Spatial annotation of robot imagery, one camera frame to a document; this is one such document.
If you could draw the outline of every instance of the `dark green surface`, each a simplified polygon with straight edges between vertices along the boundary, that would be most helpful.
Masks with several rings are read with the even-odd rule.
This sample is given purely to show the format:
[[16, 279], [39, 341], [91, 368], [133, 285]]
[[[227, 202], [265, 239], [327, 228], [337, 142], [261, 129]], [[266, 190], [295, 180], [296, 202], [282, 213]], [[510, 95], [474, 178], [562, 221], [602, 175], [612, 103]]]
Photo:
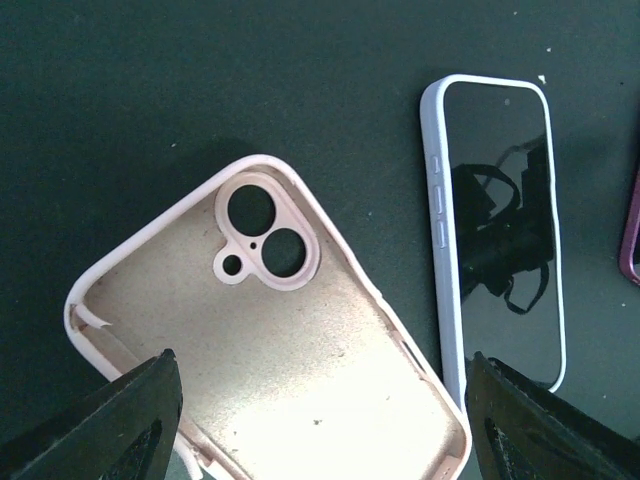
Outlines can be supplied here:
[[252, 152], [299, 172], [439, 369], [418, 101], [451, 72], [545, 75], [569, 349], [560, 395], [640, 433], [640, 290], [616, 266], [640, 6], [557, 3], [3, 2], [0, 441], [103, 381], [62, 327], [73, 281]]

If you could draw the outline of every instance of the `light pink silicone case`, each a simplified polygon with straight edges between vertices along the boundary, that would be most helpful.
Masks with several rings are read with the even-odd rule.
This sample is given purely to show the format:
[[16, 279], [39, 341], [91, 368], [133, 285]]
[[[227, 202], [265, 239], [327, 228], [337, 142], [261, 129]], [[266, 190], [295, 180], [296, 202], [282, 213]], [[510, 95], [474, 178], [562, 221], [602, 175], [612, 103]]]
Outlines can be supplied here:
[[[257, 185], [276, 205], [248, 237], [227, 203]], [[307, 252], [291, 277], [260, 254], [290, 228]], [[236, 275], [221, 268], [233, 254]], [[296, 173], [266, 155], [222, 170], [85, 272], [64, 324], [114, 380], [176, 352], [184, 409], [175, 449], [192, 478], [456, 478], [469, 426], [407, 330]]]

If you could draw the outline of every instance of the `white phone case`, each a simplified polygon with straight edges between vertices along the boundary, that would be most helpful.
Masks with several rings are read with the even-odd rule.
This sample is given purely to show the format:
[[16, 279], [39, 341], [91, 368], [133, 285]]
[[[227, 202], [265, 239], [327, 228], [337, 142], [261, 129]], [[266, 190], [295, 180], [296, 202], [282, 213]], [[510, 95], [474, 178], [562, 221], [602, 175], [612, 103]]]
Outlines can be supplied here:
[[444, 112], [444, 96], [455, 82], [480, 83], [504, 87], [527, 88], [536, 92], [544, 108], [544, 118], [550, 164], [550, 191], [556, 249], [556, 278], [558, 286], [558, 318], [560, 333], [560, 370], [549, 389], [557, 390], [566, 371], [566, 340], [562, 297], [560, 233], [555, 191], [555, 167], [549, 106], [542, 90], [530, 82], [474, 75], [456, 74], [431, 84], [420, 101], [420, 122], [427, 170], [429, 211], [433, 239], [433, 260], [438, 297], [438, 323], [444, 384], [456, 404], [466, 412], [464, 394], [467, 384], [460, 309], [458, 254], [453, 212], [453, 188], [449, 162], [449, 146]]
[[[228, 202], [257, 185], [273, 225], [233, 230]], [[308, 252], [290, 278], [264, 268], [275, 229]], [[242, 260], [227, 275], [224, 258]], [[164, 348], [184, 409], [175, 449], [192, 478], [456, 478], [468, 422], [298, 175], [267, 155], [238, 160], [92, 266], [64, 324], [108, 380]]]

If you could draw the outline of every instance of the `camera cutout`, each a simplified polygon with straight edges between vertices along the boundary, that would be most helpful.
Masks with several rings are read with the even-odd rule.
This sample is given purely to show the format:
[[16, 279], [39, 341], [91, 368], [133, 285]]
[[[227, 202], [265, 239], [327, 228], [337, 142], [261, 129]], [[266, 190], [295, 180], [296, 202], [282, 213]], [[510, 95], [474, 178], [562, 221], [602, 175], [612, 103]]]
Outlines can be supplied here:
[[238, 188], [231, 195], [227, 208], [233, 227], [248, 237], [264, 235], [276, 219], [271, 195], [257, 185]]
[[281, 228], [269, 234], [262, 244], [262, 261], [276, 277], [292, 277], [307, 258], [304, 240], [297, 232]]
[[220, 281], [255, 275], [281, 291], [305, 286], [320, 264], [313, 228], [285, 188], [262, 172], [245, 171], [220, 187], [215, 217], [226, 245], [213, 259]]

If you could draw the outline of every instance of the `volume button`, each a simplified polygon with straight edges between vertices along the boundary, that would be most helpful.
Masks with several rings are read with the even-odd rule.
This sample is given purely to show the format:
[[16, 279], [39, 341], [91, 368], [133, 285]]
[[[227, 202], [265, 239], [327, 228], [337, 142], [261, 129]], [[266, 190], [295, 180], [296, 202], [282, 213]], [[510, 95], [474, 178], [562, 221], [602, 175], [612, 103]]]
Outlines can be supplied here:
[[440, 158], [438, 158], [437, 155], [432, 155], [431, 156], [431, 171], [435, 174], [440, 173], [441, 167], [440, 167]]
[[433, 187], [433, 201], [435, 203], [436, 213], [441, 215], [444, 212], [444, 192], [440, 185]]
[[444, 222], [438, 220], [436, 222], [436, 242], [438, 247], [444, 248], [447, 246], [447, 232], [444, 228]]

